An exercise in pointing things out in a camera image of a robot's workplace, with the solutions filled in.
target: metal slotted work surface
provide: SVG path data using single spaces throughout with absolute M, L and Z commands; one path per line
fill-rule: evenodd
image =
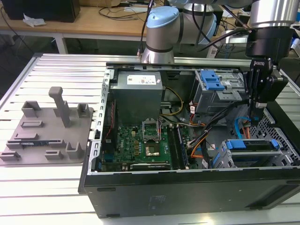
M 33 58 L 0 101 L 0 151 L 5 148 L 23 113 L 24 101 L 55 107 L 48 97 L 51 86 L 61 86 L 70 107 L 85 102 L 97 110 L 105 64 L 108 61 L 138 62 L 134 56 L 56 55 Z M 177 63 L 248 66 L 247 60 L 180 58 Z M 300 97 L 289 84 L 277 99 L 299 127 Z M 77 192 L 81 166 L 0 167 L 0 224 L 204 224 L 295 225 L 300 224 L 300 194 L 272 210 L 203 213 L 190 215 L 98 219 L 90 200 Z

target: open computer tower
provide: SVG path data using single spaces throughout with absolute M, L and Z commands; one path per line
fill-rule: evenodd
M 247 69 L 108 63 L 79 187 L 98 217 L 264 210 L 298 193 L 300 132 L 277 102 L 258 126 L 243 119 Z

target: motherboard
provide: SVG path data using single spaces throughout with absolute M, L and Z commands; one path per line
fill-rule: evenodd
M 163 126 L 161 123 L 158 129 L 156 126 L 119 126 L 116 149 L 104 152 L 100 167 L 102 171 L 145 170 L 149 166 L 152 169 L 154 166 L 168 170 L 183 169 L 188 164 L 186 151 L 189 140 L 186 126 Z

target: orange wire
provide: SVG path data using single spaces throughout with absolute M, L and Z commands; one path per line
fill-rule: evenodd
M 192 118 L 193 118 L 194 116 L 195 116 L 195 114 L 192 114 L 192 115 L 191 115 L 191 117 L 189 118 L 189 123 L 190 123 L 191 125 L 197 126 L 198 124 L 192 122 Z
M 243 127 L 243 131 L 244 131 L 245 138 L 248 139 L 247 132 L 246 132 L 246 129 L 244 127 Z
M 207 138 L 208 135 L 206 135 L 204 138 L 201 139 L 201 141 L 199 141 L 199 143 L 194 147 L 192 154 L 191 154 L 191 158 L 203 158 L 203 156 L 198 156 L 198 155 L 194 155 L 196 149 L 198 148 L 198 146 L 204 141 L 205 138 Z
M 250 136 L 250 128 L 247 128 L 247 134 L 248 134 L 248 139 L 250 139 L 251 138 L 251 136 Z

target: power supply label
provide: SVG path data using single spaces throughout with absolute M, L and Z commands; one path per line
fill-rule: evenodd
M 156 85 L 155 75 L 128 75 L 128 85 Z

